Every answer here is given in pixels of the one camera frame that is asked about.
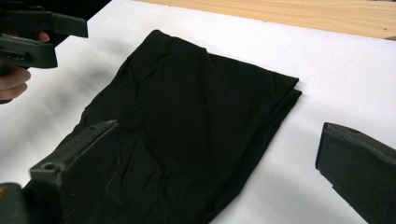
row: black garment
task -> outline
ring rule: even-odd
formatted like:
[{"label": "black garment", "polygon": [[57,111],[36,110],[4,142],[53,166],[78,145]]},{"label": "black garment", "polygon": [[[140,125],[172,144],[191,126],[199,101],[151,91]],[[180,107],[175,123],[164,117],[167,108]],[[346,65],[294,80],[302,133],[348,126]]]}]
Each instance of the black garment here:
[{"label": "black garment", "polygon": [[153,31],[64,139],[120,124],[120,174],[89,223],[209,222],[245,185],[297,82]]}]

